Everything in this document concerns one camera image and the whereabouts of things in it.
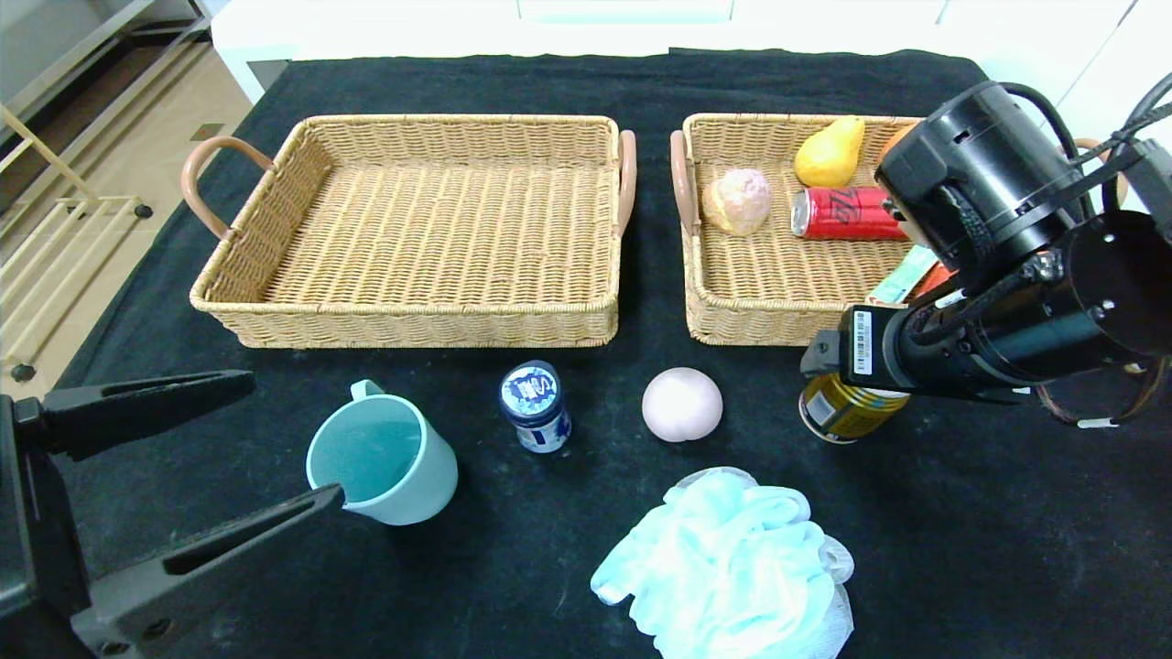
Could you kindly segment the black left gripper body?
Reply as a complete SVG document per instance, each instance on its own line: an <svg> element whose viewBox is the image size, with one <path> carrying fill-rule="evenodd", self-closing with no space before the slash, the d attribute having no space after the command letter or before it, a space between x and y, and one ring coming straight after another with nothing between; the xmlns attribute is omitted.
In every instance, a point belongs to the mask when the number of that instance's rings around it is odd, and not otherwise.
<svg viewBox="0 0 1172 659"><path fill-rule="evenodd" d="M29 408L4 396L1 650L5 658L91 658L71 627L91 597L70 498L41 444L43 423L20 417Z"/></svg>

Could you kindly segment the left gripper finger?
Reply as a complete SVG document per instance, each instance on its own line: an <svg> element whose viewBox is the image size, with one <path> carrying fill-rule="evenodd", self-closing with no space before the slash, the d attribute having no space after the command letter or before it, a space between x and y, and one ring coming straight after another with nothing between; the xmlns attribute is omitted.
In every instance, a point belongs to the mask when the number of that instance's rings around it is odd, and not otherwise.
<svg viewBox="0 0 1172 659"><path fill-rule="evenodd" d="M18 448L91 458L234 405L255 390L251 371L212 371L52 390L13 405Z"/></svg>
<svg viewBox="0 0 1172 659"><path fill-rule="evenodd" d="M71 617L71 630L101 658L162 655L255 584L311 522L342 500L339 484L301 492L108 573L91 583L91 606Z"/></svg>

